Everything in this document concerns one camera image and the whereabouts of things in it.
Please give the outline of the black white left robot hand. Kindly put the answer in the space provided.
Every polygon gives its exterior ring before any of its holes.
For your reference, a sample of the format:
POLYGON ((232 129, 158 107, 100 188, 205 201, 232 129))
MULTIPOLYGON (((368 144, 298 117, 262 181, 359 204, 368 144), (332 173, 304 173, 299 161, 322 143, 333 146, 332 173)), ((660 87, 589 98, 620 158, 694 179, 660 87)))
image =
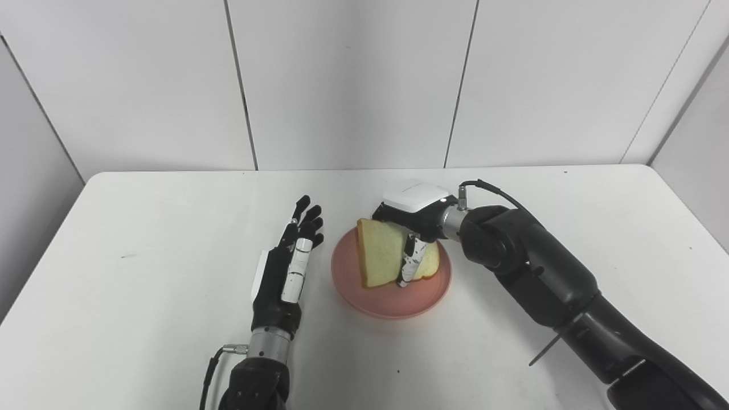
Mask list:
POLYGON ((302 310, 299 299, 306 276, 308 256, 325 241, 320 205, 309 195, 295 204, 279 243, 266 258, 262 280, 253 299, 252 330, 281 330, 294 339, 302 310))

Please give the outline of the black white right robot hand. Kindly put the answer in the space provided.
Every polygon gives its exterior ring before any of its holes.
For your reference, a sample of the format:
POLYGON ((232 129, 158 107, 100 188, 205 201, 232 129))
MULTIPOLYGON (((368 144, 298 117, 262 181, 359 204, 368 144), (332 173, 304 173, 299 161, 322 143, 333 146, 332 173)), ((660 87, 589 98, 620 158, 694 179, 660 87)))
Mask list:
POLYGON ((383 192, 372 219, 406 229, 398 286, 405 288, 416 279, 428 246, 446 237, 444 215, 457 205, 458 199, 448 190, 418 179, 397 182, 383 192))

